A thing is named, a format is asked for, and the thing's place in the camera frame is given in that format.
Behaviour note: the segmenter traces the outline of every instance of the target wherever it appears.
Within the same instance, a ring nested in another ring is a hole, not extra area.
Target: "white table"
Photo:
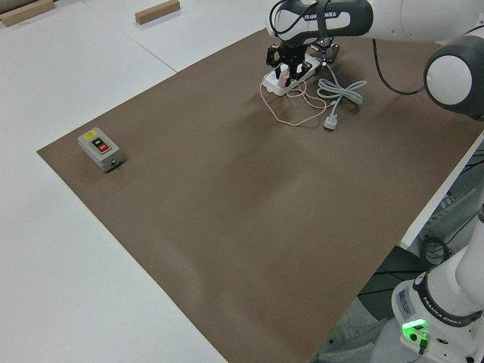
[[[0,25],[0,361],[225,361],[36,154],[261,29],[274,3],[184,0],[177,14],[135,23],[136,11],[159,2],[60,0],[55,11]]]

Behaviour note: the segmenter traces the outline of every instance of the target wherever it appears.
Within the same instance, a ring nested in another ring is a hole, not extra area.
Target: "green light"
[[[410,334],[415,333],[415,331],[418,332],[419,330],[426,327],[428,324],[429,323],[427,322],[427,320],[424,319],[409,321],[408,323],[402,325],[403,335],[405,335],[405,337],[410,340]]]

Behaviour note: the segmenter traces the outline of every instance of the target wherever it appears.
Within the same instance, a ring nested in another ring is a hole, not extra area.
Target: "yellow sticker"
[[[96,130],[91,130],[90,132],[84,135],[84,138],[86,140],[89,140],[91,137],[96,136],[97,134],[98,133],[96,132]]]

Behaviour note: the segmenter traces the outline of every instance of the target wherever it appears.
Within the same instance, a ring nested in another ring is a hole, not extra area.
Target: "switch box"
[[[77,142],[103,172],[108,172],[124,162],[123,153],[118,145],[97,127],[80,135]]]

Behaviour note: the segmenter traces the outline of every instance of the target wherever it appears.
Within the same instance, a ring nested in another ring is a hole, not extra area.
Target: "brown mat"
[[[369,81],[361,111],[345,103],[335,132],[283,126],[259,97],[272,42],[243,39],[39,151],[230,363],[309,359],[482,131],[388,91],[364,39],[340,39],[334,67]],[[411,89],[432,47],[380,53]],[[111,173],[76,145],[93,126],[127,157]]]

